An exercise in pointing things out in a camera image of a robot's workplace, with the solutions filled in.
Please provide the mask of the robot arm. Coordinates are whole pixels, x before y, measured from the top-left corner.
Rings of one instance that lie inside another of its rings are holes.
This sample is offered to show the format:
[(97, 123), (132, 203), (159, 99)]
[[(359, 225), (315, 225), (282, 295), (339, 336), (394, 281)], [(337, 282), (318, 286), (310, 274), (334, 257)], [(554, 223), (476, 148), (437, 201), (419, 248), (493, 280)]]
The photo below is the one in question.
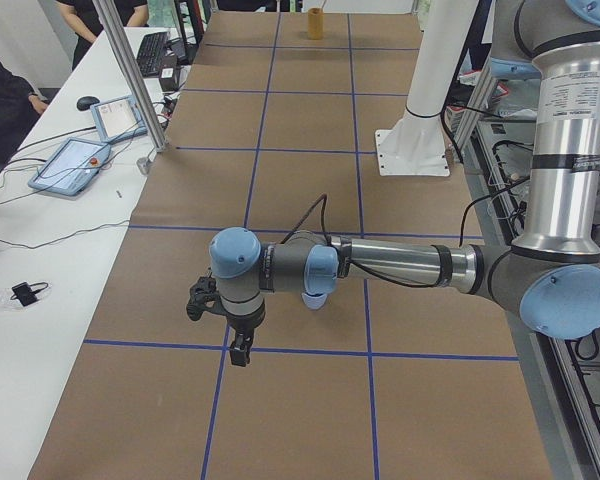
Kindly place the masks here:
[(500, 1), (492, 61), (502, 77), (540, 73), (524, 227), (508, 247), (419, 246), (295, 231), (263, 243), (244, 228), (211, 241), (203, 303), (234, 329), (233, 364), (250, 360), (268, 292), (323, 300), (358, 275), (410, 288), (452, 287), (571, 340), (600, 327), (600, 248), (591, 227), (600, 177), (600, 1)]

